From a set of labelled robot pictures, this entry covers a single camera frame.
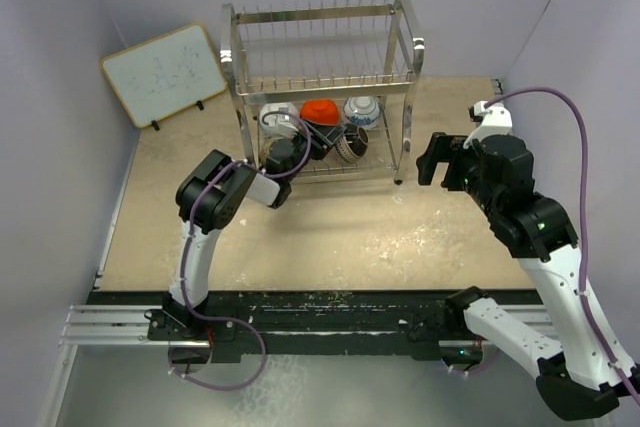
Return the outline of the orange plastic bowl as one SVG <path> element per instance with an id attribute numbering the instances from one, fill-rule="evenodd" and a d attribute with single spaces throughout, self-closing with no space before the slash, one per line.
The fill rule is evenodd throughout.
<path id="1" fill-rule="evenodd" d="M 331 99 L 305 101 L 300 109 L 300 116 L 321 125 L 337 125 L 341 120 L 339 108 Z"/>

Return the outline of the brown beige bowl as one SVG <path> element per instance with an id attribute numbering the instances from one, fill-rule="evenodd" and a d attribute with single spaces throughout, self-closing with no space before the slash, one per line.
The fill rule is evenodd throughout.
<path id="1" fill-rule="evenodd" d="M 345 130 L 338 138 L 335 149 L 338 156 L 347 164 L 358 163 L 366 154 L 369 145 L 367 131 L 355 124 L 345 124 Z"/>

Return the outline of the blue white patterned bowl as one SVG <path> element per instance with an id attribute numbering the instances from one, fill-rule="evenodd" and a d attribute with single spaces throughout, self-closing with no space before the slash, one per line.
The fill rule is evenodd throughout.
<path id="1" fill-rule="evenodd" d="M 350 97 L 345 101 L 342 113 L 347 122 L 372 130 L 381 118 L 380 102 L 374 96 Z"/>

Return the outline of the white ceramic bowl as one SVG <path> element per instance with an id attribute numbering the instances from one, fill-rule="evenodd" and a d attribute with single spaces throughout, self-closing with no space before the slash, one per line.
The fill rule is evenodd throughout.
<path id="1" fill-rule="evenodd" d="M 291 102 L 265 104 L 258 123 L 266 137 L 293 139 L 299 131 L 299 110 Z"/>

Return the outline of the black glossy bowl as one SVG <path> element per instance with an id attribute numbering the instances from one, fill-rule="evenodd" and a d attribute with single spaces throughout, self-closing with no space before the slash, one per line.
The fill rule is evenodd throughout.
<path id="1" fill-rule="evenodd" d="M 259 162 L 261 167 L 263 167 L 267 162 L 271 150 L 272 141 L 273 138 L 267 138 L 260 144 Z"/>

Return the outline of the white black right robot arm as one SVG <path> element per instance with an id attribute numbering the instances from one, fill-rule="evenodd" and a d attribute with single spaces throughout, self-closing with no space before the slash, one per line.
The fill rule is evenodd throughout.
<path id="1" fill-rule="evenodd" d="M 639 390 L 639 365 L 624 352 L 597 303 L 586 313 L 579 269 L 583 254 L 564 207 L 534 190 L 534 156 L 523 140 L 491 135 L 464 145 L 465 137 L 436 132 L 418 157 L 418 182 L 467 193 L 486 216 L 495 238 L 527 273 L 557 337 L 551 339 L 509 314 L 472 286 L 446 299 L 445 327 L 456 338 L 480 336 L 534 379 L 547 407 L 565 421 L 595 419 Z"/>

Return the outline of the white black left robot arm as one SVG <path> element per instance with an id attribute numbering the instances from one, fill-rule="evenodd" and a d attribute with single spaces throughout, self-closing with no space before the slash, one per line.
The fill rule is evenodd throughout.
<path id="1" fill-rule="evenodd" d="M 182 221 L 182 254 L 163 299 L 171 328 L 184 339 L 202 334 L 209 271 L 216 244 L 245 199 L 277 209 L 292 192 L 291 183 L 311 160 L 324 159 L 343 137 L 345 125 L 305 121 L 293 138 L 273 139 L 263 166 L 211 151 L 179 186 L 175 201 Z"/>

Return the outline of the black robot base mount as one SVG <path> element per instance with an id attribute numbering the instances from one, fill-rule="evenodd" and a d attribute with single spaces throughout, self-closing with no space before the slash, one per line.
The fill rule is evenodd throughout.
<path id="1" fill-rule="evenodd" d="M 403 356 L 477 361 L 489 341 L 448 320 L 449 290 L 212 291 L 210 321 L 176 321 L 162 292 L 98 291 L 87 306 L 139 341 L 184 347 L 214 363 L 244 355 Z"/>

